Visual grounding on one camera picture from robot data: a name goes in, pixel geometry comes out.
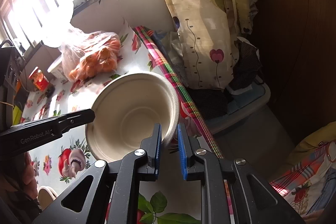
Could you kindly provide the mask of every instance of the white wall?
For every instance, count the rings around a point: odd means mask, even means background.
[[[142,25],[153,30],[174,30],[172,17],[164,0],[101,0],[100,4],[95,2],[75,15],[71,24],[86,33],[98,30],[118,33],[123,18],[131,27]],[[51,79],[52,75],[47,69],[59,55],[56,48],[44,46],[38,49],[27,63],[26,71],[22,73],[23,84],[26,81],[25,74],[28,78],[36,66]]]

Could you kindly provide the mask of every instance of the wall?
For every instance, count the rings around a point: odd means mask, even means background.
[[[118,33],[125,18],[131,27],[143,25],[154,30],[174,30],[173,20],[164,0],[101,0],[93,3],[75,15],[71,24],[84,32],[90,33],[104,30]],[[29,76],[32,70],[39,66],[47,78],[48,67],[60,55],[56,48],[47,46],[38,49],[36,54],[26,65],[22,73],[22,81]]]
[[[294,143],[336,121],[336,0],[259,0],[260,49],[271,110]]]

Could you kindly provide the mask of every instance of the beige bowl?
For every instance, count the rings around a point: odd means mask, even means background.
[[[94,122],[85,135],[92,155],[107,162],[120,160],[162,126],[167,146],[179,121],[179,100],[169,81],[152,72],[123,75],[108,84],[92,105]]]

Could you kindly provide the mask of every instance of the person's hand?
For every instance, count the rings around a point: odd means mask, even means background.
[[[324,209],[312,212],[311,214],[302,216],[302,219],[306,222],[306,224],[314,224],[317,220],[317,218],[319,218],[319,216],[322,214]]]
[[[28,152],[25,153],[26,168],[22,175],[24,183],[23,191],[30,196],[31,199],[37,198],[37,182],[35,179],[34,167],[31,165],[31,158]]]

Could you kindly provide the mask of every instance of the bag of oranges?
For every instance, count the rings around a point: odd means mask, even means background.
[[[115,33],[77,33],[75,40],[62,42],[61,45],[64,74],[75,82],[101,72],[115,71],[120,46],[120,39]]]

